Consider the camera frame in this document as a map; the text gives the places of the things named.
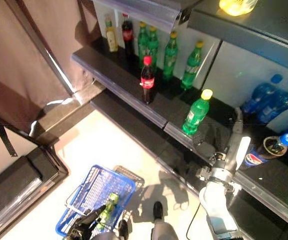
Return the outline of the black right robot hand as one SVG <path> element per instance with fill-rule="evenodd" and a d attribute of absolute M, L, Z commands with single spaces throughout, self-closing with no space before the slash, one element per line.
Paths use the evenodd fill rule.
<path fill-rule="evenodd" d="M 192 137 L 196 152 L 210 159 L 215 152 L 223 152 L 229 140 L 231 130 L 217 123 L 202 123 Z"/>

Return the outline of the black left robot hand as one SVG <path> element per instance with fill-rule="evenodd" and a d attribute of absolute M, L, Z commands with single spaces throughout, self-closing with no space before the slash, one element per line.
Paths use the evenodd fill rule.
<path fill-rule="evenodd" d="M 70 227 L 65 239 L 66 240 L 89 240 L 93 230 L 101 220 L 100 214 L 105 210 L 106 205 L 90 211 L 86 216 L 78 218 Z"/>

